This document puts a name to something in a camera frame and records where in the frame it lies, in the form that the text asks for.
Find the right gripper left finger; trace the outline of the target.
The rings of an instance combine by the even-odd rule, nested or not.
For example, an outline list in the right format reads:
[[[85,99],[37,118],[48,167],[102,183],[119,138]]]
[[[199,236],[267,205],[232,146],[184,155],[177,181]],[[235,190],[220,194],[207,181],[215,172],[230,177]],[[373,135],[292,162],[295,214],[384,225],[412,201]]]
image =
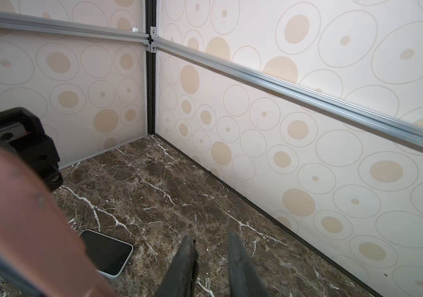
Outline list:
[[[192,235],[185,236],[155,296],[192,297],[198,272],[198,258],[195,238]]]

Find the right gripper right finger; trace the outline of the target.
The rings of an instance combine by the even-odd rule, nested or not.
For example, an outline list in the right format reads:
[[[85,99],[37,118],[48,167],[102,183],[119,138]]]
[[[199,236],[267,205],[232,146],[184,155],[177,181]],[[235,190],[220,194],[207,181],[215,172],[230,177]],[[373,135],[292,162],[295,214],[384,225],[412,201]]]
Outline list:
[[[271,296],[235,231],[230,231],[227,235],[227,266],[232,297]]]

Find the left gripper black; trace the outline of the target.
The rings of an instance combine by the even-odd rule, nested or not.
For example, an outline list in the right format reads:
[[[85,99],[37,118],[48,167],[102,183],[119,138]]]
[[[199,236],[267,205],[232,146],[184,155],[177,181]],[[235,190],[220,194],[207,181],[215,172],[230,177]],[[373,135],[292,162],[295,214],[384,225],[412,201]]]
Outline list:
[[[63,184],[60,157],[39,119],[25,108],[0,112],[0,147],[26,163],[53,192]]]

